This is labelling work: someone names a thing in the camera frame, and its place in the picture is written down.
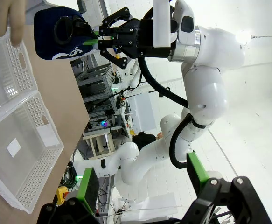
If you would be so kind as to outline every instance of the person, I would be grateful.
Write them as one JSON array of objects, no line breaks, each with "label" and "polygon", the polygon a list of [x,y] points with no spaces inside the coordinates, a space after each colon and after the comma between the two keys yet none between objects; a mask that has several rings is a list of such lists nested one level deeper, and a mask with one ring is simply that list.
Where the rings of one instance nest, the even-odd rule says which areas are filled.
[{"label": "person", "polygon": [[0,37],[6,33],[7,21],[9,21],[10,39],[15,47],[23,38],[25,10],[26,0],[0,0]]},{"label": "person", "polygon": [[140,132],[138,135],[133,136],[133,142],[138,146],[138,150],[140,151],[144,146],[161,139],[163,137],[163,133],[158,133],[158,136],[155,137],[153,134],[146,134],[144,132]]}]

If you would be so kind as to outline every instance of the basket handle hole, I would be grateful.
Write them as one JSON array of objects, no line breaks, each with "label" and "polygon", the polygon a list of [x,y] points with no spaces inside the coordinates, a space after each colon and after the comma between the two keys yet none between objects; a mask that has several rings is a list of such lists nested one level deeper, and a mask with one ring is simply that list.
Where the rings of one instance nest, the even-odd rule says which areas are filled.
[{"label": "basket handle hole", "polygon": [[49,123],[47,117],[44,115],[42,115],[42,121],[44,125],[47,125]]},{"label": "basket handle hole", "polygon": [[25,59],[24,59],[24,55],[22,53],[19,53],[19,60],[20,60],[22,68],[25,69],[26,68],[26,62],[25,62]]}]

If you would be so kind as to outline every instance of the human hand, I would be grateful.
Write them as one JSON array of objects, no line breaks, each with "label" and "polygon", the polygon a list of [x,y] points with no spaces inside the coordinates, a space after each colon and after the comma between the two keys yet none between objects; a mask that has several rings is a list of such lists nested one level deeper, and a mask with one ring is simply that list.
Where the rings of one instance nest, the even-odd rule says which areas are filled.
[{"label": "human hand", "polygon": [[20,44],[25,25],[26,0],[0,0],[0,37],[6,33],[7,18],[11,28],[11,43]]}]

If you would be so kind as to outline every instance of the workbench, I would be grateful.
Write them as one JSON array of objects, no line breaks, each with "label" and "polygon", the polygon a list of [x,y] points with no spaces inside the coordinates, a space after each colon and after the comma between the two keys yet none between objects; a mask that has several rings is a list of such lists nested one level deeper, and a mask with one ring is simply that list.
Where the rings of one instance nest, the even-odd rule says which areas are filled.
[{"label": "workbench", "polygon": [[66,165],[89,121],[70,62],[66,59],[45,61],[38,57],[34,47],[33,26],[25,27],[23,41],[39,92],[54,121],[64,149],[31,215],[11,207],[0,195],[0,224],[34,224],[37,222],[41,207],[46,203],[52,203]]}]

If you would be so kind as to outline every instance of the table surface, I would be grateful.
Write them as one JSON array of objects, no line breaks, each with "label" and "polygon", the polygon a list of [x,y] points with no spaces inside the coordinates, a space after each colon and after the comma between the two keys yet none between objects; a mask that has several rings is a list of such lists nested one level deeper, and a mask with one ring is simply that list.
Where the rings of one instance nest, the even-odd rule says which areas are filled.
[{"label": "table surface", "polygon": [[25,27],[23,41],[39,92],[64,144],[64,150],[53,167],[31,215],[11,207],[0,195],[0,224],[37,222],[41,207],[53,201],[66,165],[89,121],[70,62],[65,59],[45,61],[39,58],[34,48],[33,26]]}]

